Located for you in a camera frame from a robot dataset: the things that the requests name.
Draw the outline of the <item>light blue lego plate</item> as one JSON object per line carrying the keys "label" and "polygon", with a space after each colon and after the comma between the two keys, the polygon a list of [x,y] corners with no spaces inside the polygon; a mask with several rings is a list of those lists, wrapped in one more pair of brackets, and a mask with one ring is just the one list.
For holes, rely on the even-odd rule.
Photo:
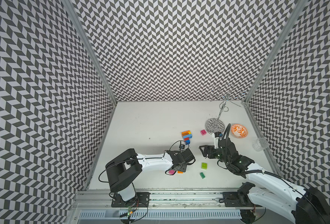
{"label": "light blue lego plate", "polygon": [[189,139],[191,139],[193,136],[192,136],[192,134],[188,134],[188,135],[186,135],[186,136],[183,136],[183,139],[185,139],[185,138],[189,138]]}

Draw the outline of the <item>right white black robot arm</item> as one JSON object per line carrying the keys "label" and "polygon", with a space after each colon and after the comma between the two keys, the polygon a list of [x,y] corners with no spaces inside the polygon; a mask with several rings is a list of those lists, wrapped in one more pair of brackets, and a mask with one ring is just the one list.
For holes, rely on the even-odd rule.
{"label": "right white black robot arm", "polygon": [[223,162],[230,173],[247,179],[238,189],[240,202],[248,198],[252,204],[269,209],[294,224],[330,224],[330,205],[322,192],[290,183],[239,154],[229,138],[230,130],[231,125],[228,125],[223,133],[213,133],[214,145],[203,145],[199,149],[204,157]]}

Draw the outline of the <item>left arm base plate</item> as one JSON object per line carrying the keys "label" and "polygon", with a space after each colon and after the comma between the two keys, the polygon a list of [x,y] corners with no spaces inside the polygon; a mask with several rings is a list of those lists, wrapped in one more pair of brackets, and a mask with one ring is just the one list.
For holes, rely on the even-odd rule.
{"label": "left arm base plate", "polygon": [[127,208],[130,206],[146,208],[150,202],[150,192],[136,192],[135,197],[129,201],[124,201],[118,193],[115,193],[112,198],[112,208]]}

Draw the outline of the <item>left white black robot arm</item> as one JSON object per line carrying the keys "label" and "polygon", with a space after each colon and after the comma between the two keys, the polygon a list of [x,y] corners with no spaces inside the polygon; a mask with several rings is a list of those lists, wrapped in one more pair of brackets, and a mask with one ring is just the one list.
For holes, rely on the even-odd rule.
{"label": "left white black robot arm", "polygon": [[177,171],[186,172],[187,167],[196,162],[188,143],[176,143],[180,144],[179,150],[170,148],[158,155],[138,154],[134,148],[127,149],[105,165],[98,180],[109,184],[114,199],[133,202],[137,198],[133,182],[142,172],[163,171],[166,175],[174,175]]}

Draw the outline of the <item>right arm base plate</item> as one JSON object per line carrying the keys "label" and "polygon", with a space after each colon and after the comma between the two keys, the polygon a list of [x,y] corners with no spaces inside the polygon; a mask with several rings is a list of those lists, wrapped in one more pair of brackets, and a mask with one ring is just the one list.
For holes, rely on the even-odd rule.
{"label": "right arm base plate", "polygon": [[223,192],[222,198],[219,199],[219,203],[225,204],[226,207],[251,207],[256,205],[252,203],[247,194],[238,192]]}

